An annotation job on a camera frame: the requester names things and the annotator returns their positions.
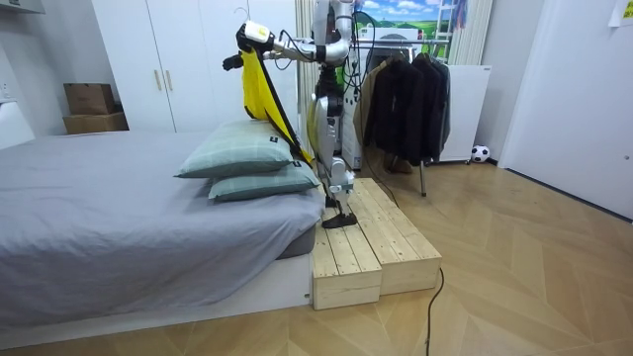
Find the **landscape picture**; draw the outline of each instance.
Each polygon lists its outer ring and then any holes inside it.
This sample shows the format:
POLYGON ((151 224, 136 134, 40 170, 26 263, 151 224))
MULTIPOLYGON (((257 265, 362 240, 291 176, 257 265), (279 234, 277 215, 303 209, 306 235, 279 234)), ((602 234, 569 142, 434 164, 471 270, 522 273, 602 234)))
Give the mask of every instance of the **landscape picture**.
MULTIPOLYGON (((369 18, 359 16, 358 27, 366 27, 373 19, 377 28, 417 29, 422 30, 427 39, 432 39, 435 37, 440 1, 366 0, 362 2, 362 11, 369 18)), ((442 21, 441 27, 442 32, 448 30, 448 19, 442 21)))

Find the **soccer ball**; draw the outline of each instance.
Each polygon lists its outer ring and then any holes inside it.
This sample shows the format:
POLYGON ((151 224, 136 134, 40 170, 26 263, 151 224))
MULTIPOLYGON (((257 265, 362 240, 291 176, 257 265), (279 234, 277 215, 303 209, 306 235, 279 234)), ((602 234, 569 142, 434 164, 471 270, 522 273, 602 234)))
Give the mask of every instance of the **soccer ball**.
POLYGON ((472 152, 473 155, 471 157, 471 160, 477 163, 484 163, 491 156, 491 151, 486 146, 477 145, 473 147, 472 152))

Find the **gray-green pillow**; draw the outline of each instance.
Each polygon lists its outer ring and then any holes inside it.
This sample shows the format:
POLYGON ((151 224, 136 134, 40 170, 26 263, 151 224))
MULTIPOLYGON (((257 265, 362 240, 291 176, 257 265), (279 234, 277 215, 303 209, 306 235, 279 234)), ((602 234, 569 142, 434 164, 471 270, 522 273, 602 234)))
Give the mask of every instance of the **gray-green pillow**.
POLYGON ((293 161, 290 145, 268 122, 217 128, 180 167, 176 177, 218 178, 277 170, 293 161))
POLYGON ((304 192, 320 184, 305 162, 292 164, 273 172, 217 179, 209 199, 217 202, 253 199, 282 193, 304 192))

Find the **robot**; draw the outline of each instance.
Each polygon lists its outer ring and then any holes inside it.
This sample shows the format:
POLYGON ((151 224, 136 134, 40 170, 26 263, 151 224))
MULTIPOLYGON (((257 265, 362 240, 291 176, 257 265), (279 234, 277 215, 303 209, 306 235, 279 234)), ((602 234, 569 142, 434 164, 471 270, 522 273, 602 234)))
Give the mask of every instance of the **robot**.
POLYGON ((343 91, 336 84, 335 68, 345 62, 350 51, 353 11, 354 0, 317 0, 311 39, 283 39, 283 36, 277 39, 266 27, 251 21, 242 25, 236 34, 241 50, 255 49, 264 59, 289 58, 320 65, 308 116, 308 136, 326 192, 325 205, 338 207, 340 211, 322 223, 324 228, 357 223, 347 205, 354 175, 347 171, 344 160, 334 155, 343 114, 343 91))

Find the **wooden platform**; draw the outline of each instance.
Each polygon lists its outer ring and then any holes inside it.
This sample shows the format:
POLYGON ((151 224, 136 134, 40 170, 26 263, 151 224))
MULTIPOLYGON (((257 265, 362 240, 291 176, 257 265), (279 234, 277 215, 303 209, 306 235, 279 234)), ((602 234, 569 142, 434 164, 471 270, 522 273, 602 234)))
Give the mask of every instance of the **wooden platform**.
POLYGON ((383 268, 381 295, 435 287, 442 256, 373 179, 354 181, 349 206, 383 268))
MULTIPOLYGON (((354 181, 349 206, 358 224, 316 228, 316 310, 435 287, 440 254, 372 179, 354 181)), ((334 209, 327 209, 323 219, 335 215, 334 209)))
MULTIPOLYGON (((328 208, 324 220, 336 211, 328 208)), ((358 225, 316 228, 313 305, 316 310, 378 302, 382 268, 358 225)))

